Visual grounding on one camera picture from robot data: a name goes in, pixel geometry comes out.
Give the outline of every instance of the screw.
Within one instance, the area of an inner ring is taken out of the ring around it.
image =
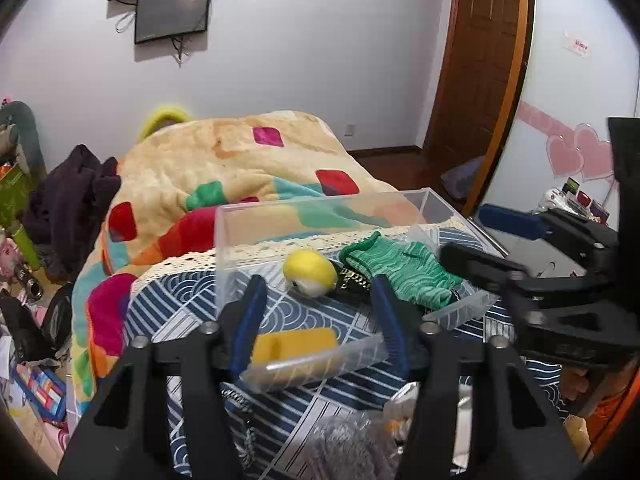
[[[133,348],[144,348],[148,344],[149,338],[143,335],[137,335],[131,341],[131,346],[133,346]]]
[[[529,310],[524,315],[524,319],[532,325],[544,325],[546,323],[546,316],[539,310]]]
[[[436,335],[442,331],[440,325],[434,321],[425,321],[420,325],[420,331],[426,335]]]
[[[508,339],[501,335],[491,336],[491,339],[489,339],[489,343],[491,343],[492,346],[500,349],[507,348],[507,346],[509,346]]]
[[[220,325],[215,321],[205,321],[200,325],[200,331],[203,334],[211,335],[215,334],[218,330],[220,330]]]

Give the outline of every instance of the wooden door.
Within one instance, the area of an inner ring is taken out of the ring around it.
[[[426,155],[442,171],[484,155],[513,59],[518,0],[457,0]]]

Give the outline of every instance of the heart decal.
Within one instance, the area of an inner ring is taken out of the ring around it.
[[[579,124],[575,130],[575,147],[580,150],[584,161],[582,180],[586,182],[613,175],[611,143],[600,140],[588,124]]]
[[[576,174],[584,165],[582,153],[573,146],[568,147],[561,137],[553,136],[547,139],[546,154],[555,178]]]

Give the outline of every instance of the toy lemon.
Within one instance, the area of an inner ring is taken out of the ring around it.
[[[334,290],[338,273],[322,254],[299,249],[284,260],[284,277],[290,286],[310,298],[318,298]]]

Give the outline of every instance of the baseboard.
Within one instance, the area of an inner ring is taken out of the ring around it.
[[[390,146],[389,148],[369,148],[367,150],[351,150],[353,158],[374,155],[395,155],[397,153],[422,153],[420,146]]]

